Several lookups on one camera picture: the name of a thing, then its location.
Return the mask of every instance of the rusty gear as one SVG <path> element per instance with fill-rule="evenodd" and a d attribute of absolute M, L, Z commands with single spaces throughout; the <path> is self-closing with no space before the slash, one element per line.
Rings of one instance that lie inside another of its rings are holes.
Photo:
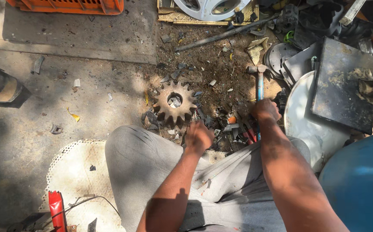
<path fill-rule="evenodd" d="M 194 105 L 196 98 L 192 97 L 193 90 L 188 91 L 189 84 L 184 87 L 180 83 L 175 85 L 171 81 L 171 85 L 164 85 L 164 88 L 158 90 L 159 95 L 154 96 L 155 104 L 153 109 L 158 112 L 158 119 L 163 120 L 165 124 L 172 127 L 177 125 L 182 128 L 185 121 L 189 121 L 197 106 Z M 173 108 L 168 104 L 170 98 L 178 96 L 181 99 L 181 105 Z"/>

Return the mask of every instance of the perforated white mat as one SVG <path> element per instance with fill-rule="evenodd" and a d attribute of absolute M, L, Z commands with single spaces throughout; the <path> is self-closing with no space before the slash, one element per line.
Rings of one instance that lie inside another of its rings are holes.
<path fill-rule="evenodd" d="M 103 196 L 116 208 L 107 172 L 104 140 L 79 140 L 60 149 L 47 174 L 46 194 L 39 212 L 50 211 L 47 192 L 59 191 L 65 208 L 85 194 Z M 96 171 L 89 171 L 90 166 Z M 66 214 L 68 225 L 78 225 L 77 232 L 86 232 L 87 225 L 97 218 L 96 232 L 126 232 L 120 217 L 103 198 L 82 203 Z"/>

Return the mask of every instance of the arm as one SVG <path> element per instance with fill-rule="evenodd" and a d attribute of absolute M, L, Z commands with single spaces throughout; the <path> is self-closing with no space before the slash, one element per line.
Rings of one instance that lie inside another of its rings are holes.
<path fill-rule="evenodd" d="M 208 130 L 202 121 L 190 123 L 185 137 L 186 149 L 148 202 L 137 232 L 178 231 L 184 219 L 193 173 L 214 137 L 214 132 Z"/>
<path fill-rule="evenodd" d="M 277 125 L 281 115 L 276 106 L 264 99 L 256 104 L 252 114 L 262 134 L 264 177 L 287 231 L 348 232 L 310 165 Z"/>

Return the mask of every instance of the orange plastic crate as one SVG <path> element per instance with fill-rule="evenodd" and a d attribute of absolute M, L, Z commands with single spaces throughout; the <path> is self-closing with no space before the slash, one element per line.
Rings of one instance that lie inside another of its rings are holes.
<path fill-rule="evenodd" d="M 124 0 L 6 0 L 12 7 L 34 12 L 120 14 Z"/>

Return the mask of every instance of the blue barrel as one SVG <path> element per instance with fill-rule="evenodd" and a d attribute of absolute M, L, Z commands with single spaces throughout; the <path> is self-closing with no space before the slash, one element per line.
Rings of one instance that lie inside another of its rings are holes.
<path fill-rule="evenodd" d="M 373 135 L 337 151 L 319 181 L 351 232 L 373 231 Z"/>

